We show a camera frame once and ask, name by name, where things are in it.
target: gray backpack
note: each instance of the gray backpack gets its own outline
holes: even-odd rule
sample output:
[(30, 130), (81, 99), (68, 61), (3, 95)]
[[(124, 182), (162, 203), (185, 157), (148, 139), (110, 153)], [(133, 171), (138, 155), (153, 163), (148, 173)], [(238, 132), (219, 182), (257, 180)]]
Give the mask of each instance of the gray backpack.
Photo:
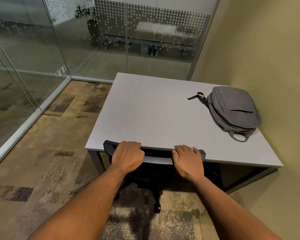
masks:
[[(214, 87), (206, 98), (202, 92), (188, 100), (198, 98), (210, 111), (215, 123), (236, 141), (245, 142), (261, 125), (261, 116), (249, 94), (239, 88)], [(234, 134), (243, 135), (238, 140)]]

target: forearm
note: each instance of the forearm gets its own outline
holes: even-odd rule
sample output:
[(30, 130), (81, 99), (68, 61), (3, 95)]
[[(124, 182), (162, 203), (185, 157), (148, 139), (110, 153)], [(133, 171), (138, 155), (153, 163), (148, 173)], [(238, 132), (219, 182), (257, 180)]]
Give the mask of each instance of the forearm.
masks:
[(124, 173), (110, 168), (59, 209), (30, 239), (96, 239), (109, 217)]
[(220, 240), (280, 239), (206, 177), (196, 182), (195, 186)]

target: desk top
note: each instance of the desk top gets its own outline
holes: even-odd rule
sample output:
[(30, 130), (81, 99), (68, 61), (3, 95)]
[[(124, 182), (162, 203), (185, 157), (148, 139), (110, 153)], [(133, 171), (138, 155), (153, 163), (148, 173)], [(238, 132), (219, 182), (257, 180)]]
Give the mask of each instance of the desk top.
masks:
[(188, 145), (203, 149), (207, 162), (281, 167), (259, 130), (247, 142), (232, 139), (198, 100), (187, 100), (216, 84), (118, 73), (88, 139), (86, 149), (104, 151), (103, 142), (138, 141), (146, 147)]

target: chair wheel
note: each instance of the chair wheel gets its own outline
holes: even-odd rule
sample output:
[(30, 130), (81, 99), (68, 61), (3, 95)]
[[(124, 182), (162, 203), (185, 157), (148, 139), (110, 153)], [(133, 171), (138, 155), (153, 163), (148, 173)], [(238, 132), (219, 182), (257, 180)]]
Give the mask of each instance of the chair wheel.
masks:
[(154, 204), (153, 212), (156, 213), (156, 214), (159, 214), (160, 211), (161, 211), (161, 205), (160, 204)]

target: black office chair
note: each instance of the black office chair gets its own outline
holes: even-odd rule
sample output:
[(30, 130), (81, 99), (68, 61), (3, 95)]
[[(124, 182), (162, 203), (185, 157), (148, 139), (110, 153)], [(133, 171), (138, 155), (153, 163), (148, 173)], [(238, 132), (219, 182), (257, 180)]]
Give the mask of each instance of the black office chair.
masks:
[[(118, 144), (108, 140), (103, 143), (104, 151), (108, 154), (110, 163)], [(141, 150), (144, 151), (144, 162), (136, 170), (125, 176), (114, 199), (118, 200), (122, 190), (130, 184), (136, 183), (138, 188), (148, 189), (152, 192), (155, 200), (153, 211), (160, 213), (160, 191), (167, 186), (176, 173), (172, 163), (172, 149), (142, 146)], [(200, 153), (203, 161), (205, 152), (200, 150)]]

